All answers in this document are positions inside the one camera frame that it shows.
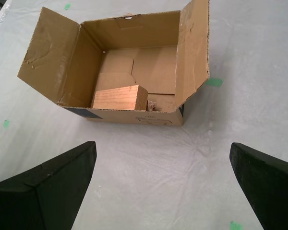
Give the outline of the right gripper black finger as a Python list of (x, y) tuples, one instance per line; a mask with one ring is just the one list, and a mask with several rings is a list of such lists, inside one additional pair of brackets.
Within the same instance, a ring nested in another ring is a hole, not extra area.
[(96, 163), (85, 142), (0, 182), (0, 230), (70, 230)]
[(288, 162), (241, 143), (232, 143), (229, 159), (263, 229), (288, 230)]

